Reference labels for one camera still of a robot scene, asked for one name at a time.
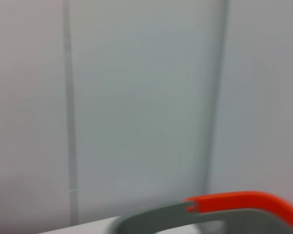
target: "orange plastic trim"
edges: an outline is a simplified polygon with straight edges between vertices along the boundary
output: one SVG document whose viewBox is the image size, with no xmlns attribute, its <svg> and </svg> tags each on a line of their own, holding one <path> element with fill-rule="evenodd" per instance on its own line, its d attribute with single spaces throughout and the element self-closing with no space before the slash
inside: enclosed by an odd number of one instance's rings
<svg viewBox="0 0 293 234">
<path fill-rule="evenodd" d="M 203 195 L 187 198 L 194 201 L 194 211 L 199 213 L 223 211 L 242 208 L 255 208 L 271 212 L 293 227 L 293 205 L 267 193 L 233 192 Z"/>
</svg>

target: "light gray wall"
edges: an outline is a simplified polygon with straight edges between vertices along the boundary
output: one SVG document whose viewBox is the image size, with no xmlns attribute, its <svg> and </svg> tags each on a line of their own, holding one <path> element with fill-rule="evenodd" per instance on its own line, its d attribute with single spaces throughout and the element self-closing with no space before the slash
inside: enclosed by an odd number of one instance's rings
<svg viewBox="0 0 293 234">
<path fill-rule="evenodd" d="M 69 225 L 61 0 L 0 0 L 0 234 Z"/>
<path fill-rule="evenodd" d="M 231 0 L 210 192 L 293 202 L 293 0 Z"/>
<path fill-rule="evenodd" d="M 202 192 L 223 0 L 72 0 L 81 223 Z"/>
</svg>

